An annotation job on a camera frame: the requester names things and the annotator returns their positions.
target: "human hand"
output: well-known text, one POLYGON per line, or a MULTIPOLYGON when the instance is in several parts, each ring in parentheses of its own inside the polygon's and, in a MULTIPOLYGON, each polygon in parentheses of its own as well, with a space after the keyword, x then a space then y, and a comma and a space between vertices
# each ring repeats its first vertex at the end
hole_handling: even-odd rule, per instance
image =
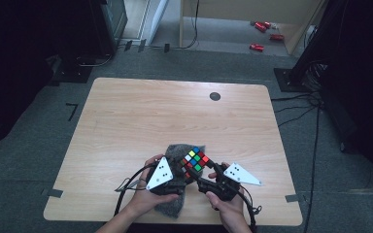
MULTIPOLYGON (((227 167, 229 166, 227 163, 222 163, 222 165, 227 167)), ((217 174, 211 173, 208 175, 208 177, 210 179, 214 179, 217 177, 217 174)), ((228 232, 251 232, 251 229, 248 227, 248 224, 244 218, 244 202, 239 195, 235 195, 231 201, 226 202, 221 201, 219 197, 211 191, 206 192, 205 195, 210 200, 212 208, 220 211, 220 221, 228 232)))
MULTIPOLYGON (((145 166, 155 162, 157 159, 160 159, 163 154, 156 155, 145 162, 145 166)), ((145 169, 140 177, 140 181, 138 182, 137 189, 143 190, 136 190, 134 196, 129 201, 129 203, 123 208, 123 211, 130 212, 132 216, 135 218, 141 216, 148 211, 150 211, 154 206, 165 203, 171 202, 176 200, 179 195, 177 194, 168 194, 158 196, 156 194, 151 193, 150 191, 144 189, 147 186, 145 180, 147 179, 148 172, 150 168, 145 169)))

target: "gray towel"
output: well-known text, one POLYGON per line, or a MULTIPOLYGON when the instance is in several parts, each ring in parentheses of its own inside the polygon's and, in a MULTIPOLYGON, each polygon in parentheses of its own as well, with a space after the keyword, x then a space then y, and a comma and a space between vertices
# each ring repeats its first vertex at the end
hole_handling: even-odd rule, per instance
MULTIPOLYGON (((188 144, 175 144, 170 145, 165 152, 165 156, 168 159, 169 166, 171 167, 174 178, 172 181, 185 181, 185 175, 181 169, 180 162, 181 160, 196 146, 188 144)), ((199 149, 205 152, 205 146, 199 147, 199 149)), ((193 179, 188 179, 185 181, 186 184, 193 182, 193 179)), ((169 203, 162 203, 155 206, 155 210, 162 213, 165 216, 171 218, 178 218, 180 211, 183 208, 184 200, 186 198, 186 193, 180 195, 180 197, 169 203)))

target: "rubik's cube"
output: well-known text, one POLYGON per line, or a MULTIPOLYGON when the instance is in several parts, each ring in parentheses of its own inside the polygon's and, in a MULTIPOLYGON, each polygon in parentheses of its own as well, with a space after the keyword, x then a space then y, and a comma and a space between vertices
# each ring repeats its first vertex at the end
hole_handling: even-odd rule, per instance
POLYGON ((193 148, 184 158, 181 160, 182 170, 186 174, 186 177, 189 178, 190 175, 187 172, 187 169, 194 169, 199 172, 204 169, 205 164, 210 159, 202 152, 199 148, 193 148))

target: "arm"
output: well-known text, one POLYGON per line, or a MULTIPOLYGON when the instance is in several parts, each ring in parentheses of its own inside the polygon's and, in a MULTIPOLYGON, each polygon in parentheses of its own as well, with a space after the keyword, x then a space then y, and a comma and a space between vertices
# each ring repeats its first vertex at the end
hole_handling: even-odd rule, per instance
MULTIPOLYGON (((216 176, 216 173, 208 175, 211 179, 216 176)), ((240 196, 236 195, 231 201, 223 202, 213 192, 208 191, 205 195, 208 197, 213 209, 220 211, 220 221, 229 233, 251 233, 251 229, 244 218, 244 202, 240 196)))
MULTIPOLYGON (((147 162, 145 165, 153 163, 156 159, 160 159, 163 155, 156 155, 147 162)), ((138 183, 137 188, 145 188, 147 185, 145 181, 147 179, 147 175, 150 169, 144 170, 141 174, 141 181, 138 183)), ((103 225, 97 232, 98 233, 106 233, 106 232, 114 232, 114 233, 123 233, 129 228, 129 226, 143 214, 150 211, 154 206, 165 203, 171 202, 178 198, 177 194, 169 194, 158 196, 155 195, 148 190, 137 190, 135 191, 134 196, 129 201, 129 203, 120 211, 116 216, 114 216, 110 221, 108 221, 105 225, 103 225)))

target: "wooden table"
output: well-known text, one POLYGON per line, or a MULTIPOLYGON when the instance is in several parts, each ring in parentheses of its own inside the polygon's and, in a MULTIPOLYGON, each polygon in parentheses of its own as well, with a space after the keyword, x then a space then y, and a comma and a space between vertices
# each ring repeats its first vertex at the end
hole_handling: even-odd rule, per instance
MULTIPOLYGON (((205 145, 216 162, 237 162, 264 185, 245 185, 262 206, 260 225, 299 225, 295 194, 268 90, 263 85, 99 78, 86 100, 44 211, 49 220, 107 221, 114 190, 145 160, 171 144, 205 145), (209 95, 220 94, 219 101, 209 95)), ((204 177, 212 170, 204 171, 204 177)), ((127 191, 125 205, 133 192, 127 191)), ((180 217, 151 211, 137 222, 220 224, 196 183, 186 188, 180 217)))

